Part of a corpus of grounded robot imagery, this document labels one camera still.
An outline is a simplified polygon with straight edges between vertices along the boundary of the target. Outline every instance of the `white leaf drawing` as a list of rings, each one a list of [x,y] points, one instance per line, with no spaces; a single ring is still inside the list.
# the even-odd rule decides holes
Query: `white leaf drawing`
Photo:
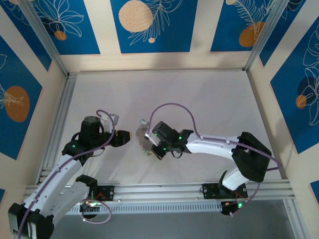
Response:
[[[35,0],[32,4],[40,19],[47,20],[43,24],[48,24],[53,33],[61,31],[82,36],[77,24],[84,20],[84,15],[69,10],[69,0]]]
[[[289,11],[297,11],[297,10],[301,7],[301,5],[302,5],[303,2],[304,2],[304,0],[298,0],[298,1],[292,1],[292,0],[290,0],[290,1],[288,2],[288,4],[287,4],[287,6],[286,6],[286,8],[285,8],[285,10],[284,10],[284,12],[283,12],[283,14],[281,15],[282,18],[284,18],[285,20],[287,20],[288,12],[289,12]]]
[[[260,8],[257,8],[254,0],[237,0],[233,5],[237,7],[239,16],[245,20],[247,26],[254,29],[254,38],[257,39],[261,31],[260,22],[269,15],[277,0],[264,0]]]
[[[156,39],[165,28],[170,25],[169,13],[175,11],[180,7],[183,0],[178,0],[177,4],[173,4],[177,0],[145,0],[141,1],[146,4],[153,15],[153,21],[151,25],[144,31],[131,32],[128,37],[132,39],[130,45],[138,41],[147,41],[150,38]]]
[[[319,37],[317,32],[313,32],[304,55],[304,65],[315,67],[319,64]]]
[[[7,56],[0,54],[0,70],[4,67]],[[13,95],[7,93],[4,88],[0,84],[0,109],[2,109],[5,105],[10,105],[11,103],[22,105],[23,102],[22,97],[14,97]]]
[[[11,12],[11,14],[21,22],[23,22],[25,25],[30,26],[30,23],[25,18],[23,12],[21,11],[20,7],[17,4],[14,4],[8,0],[1,0],[3,4],[8,8]]]

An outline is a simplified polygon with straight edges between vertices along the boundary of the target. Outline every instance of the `orange circle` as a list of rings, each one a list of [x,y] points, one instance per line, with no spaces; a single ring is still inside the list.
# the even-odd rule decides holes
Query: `orange circle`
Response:
[[[254,46],[264,25],[264,22],[257,22],[243,30],[239,37],[239,44],[243,47]]]
[[[299,95],[296,99],[296,105],[299,109],[306,107],[307,99],[304,95]]]
[[[60,41],[66,40],[66,34],[63,31],[56,31],[54,36]]]
[[[119,20],[126,31],[140,32],[151,26],[153,23],[153,14],[144,2],[131,0],[121,7]]]
[[[15,99],[23,98],[17,104],[10,97],[14,97]],[[30,99],[25,89],[20,86],[11,86],[7,89],[4,98],[7,100],[5,111],[8,116],[15,122],[21,123],[25,121],[30,110]]]

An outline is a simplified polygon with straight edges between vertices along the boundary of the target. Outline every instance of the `enclosure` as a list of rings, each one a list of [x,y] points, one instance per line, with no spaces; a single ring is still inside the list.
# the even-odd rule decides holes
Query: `enclosure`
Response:
[[[10,206],[98,109],[118,115],[131,140],[89,158],[65,190],[81,174],[115,186],[112,218],[87,224],[76,204],[51,238],[318,238],[318,9],[316,0],[0,0],[3,238],[13,237]],[[201,191],[234,161],[143,150],[141,120],[165,103],[187,107],[200,134],[252,133],[282,163],[270,161],[260,188],[246,184],[252,202],[234,217]],[[176,106],[159,109],[152,126],[160,121],[193,130]]]

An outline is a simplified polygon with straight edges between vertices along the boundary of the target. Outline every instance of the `blue panel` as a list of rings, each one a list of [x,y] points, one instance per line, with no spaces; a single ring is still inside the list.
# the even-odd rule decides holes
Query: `blue panel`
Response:
[[[271,80],[280,109],[301,153],[319,142],[319,18]]]
[[[18,5],[11,3],[8,0],[0,0],[0,5],[7,13],[13,24],[16,26],[18,31],[21,33],[25,41],[28,43],[30,48],[33,50],[35,55],[38,57],[42,65],[48,71],[51,58],[42,46],[40,40],[32,30],[29,22],[25,19]]]
[[[122,53],[189,52],[197,0],[111,0]]]
[[[311,188],[313,189],[317,202],[319,203],[319,180],[310,183],[310,185],[311,185]]]
[[[0,37],[0,152],[17,159],[41,85]]]
[[[35,0],[32,4],[61,55],[100,54],[83,0]]]
[[[287,4],[286,9],[271,33],[264,49],[260,53],[260,59],[264,66],[267,64],[269,58],[275,51],[281,39],[284,37],[305,1],[306,0],[290,0]]]
[[[273,7],[272,0],[225,0],[211,51],[250,51]]]
[[[0,188],[0,204],[1,204],[2,198],[4,196],[4,192],[5,192],[5,190]]]

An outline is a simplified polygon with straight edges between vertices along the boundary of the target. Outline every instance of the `orange dot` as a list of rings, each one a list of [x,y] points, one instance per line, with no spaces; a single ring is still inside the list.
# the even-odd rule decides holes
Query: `orange dot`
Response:
[[[8,94],[4,96],[7,100],[5,104],[6,113],[13,121],[19,123],[24,122],[30,110],[28,93],[20,86],[11,86],[7,89],[6,93]]]
[[[243,47],[254,46],[264,25],[264,22],[257,22],[243,30],[239,37],[239,44]]]
[[[299,109],[306,107],[307,99],[304,95],[299,95],[296,99],[296,105]]]
[[[60,41],[66,40],[66,34],[63,31],[56,31],[54,36]]]
[[[226,0],[227,5],[233,5],[237,0]]]

